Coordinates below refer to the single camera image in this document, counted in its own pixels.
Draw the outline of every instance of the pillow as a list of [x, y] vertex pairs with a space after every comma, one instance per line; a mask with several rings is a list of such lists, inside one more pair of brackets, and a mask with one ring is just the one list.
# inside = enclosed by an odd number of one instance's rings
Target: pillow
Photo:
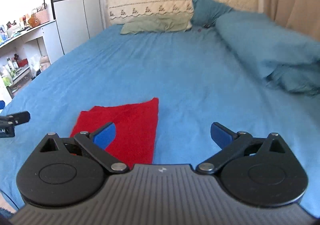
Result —
[[134, 21], [125, 23], [120, 34], [137, 34], [141, 32], [174, 32], [191, 28], [190, 16], [151, 15], [137, 17]]
[[257, 78], [294, 93], [320, 91], [320, 42], [283, 28], [265, 14], [230, 12], [216, 30]]
[[191, 18], [192, 25], [212, 27], [217, 18], [233, 11], [233, 8], [215, 0], [192, 0], [194, 14]]

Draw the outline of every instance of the black device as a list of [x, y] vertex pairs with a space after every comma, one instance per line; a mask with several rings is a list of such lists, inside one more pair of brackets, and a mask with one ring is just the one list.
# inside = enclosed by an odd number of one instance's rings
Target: black device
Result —
[[278, 133], [266, 139], [211, 126], [220, 152], [200, 163], [125, 163], [95, 134], [47, 134], [17, 175], [26, 205], [14, 225], [315, 224], [299, 202], [308, 177]]
[[0, 138], [14, 137], [14, 126], [27, 123], [29, 120], [29, 112], [19, 112], [7, 116], [0, 116]]

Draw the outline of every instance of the folded red fabric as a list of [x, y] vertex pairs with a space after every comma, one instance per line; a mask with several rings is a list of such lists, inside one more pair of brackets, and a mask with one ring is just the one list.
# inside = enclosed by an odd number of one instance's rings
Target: folded red fabric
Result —
[[116, 125], [116, 137], [105, 151], [130, 168], [134, 164], [151, 164], [158, 124], [158, 105], [159, 99], [153, 98], [140, 104], [95, 106], [80, 113], [70, 136], [84, 130], [93, 132], [107, 122], [113, 122]]

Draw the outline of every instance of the black cable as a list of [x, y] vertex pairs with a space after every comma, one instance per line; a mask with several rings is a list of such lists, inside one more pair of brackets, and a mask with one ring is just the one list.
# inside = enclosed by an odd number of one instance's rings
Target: black cable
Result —
[[10, 201], [12, 201], [12, 203], [14, 204], [14, 206], [15, 206], [17, 209], [19, 209], [18, 206], [14, 203], [14, 201], [13, 201], [4, 191], [2, 191], [2, 190], [0, 189], [0, 192], [2, 192], [3, 194], [5, 194], [6, 197], [8, 197], [8, 198], [10, 199]]

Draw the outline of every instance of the blue bed sheet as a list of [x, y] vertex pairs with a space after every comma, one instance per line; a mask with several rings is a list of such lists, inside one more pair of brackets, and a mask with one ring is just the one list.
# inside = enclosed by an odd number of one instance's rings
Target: blue bed sheet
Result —
[[31, 120], [0, 139], [0, 189], [22, 207], [18, 170], [46, 133], [69, 136], [80, 111], [158, 97], [154, 164], [195, 166], [217, 153], [214, 121], [256, 137], [279, 132], [309, 176], [301, 205], [319, 217], [320, 97], [262, 86], [214, 28], [199, 29], [121, 36], [112, 26], [40, 74], [2, 112]]

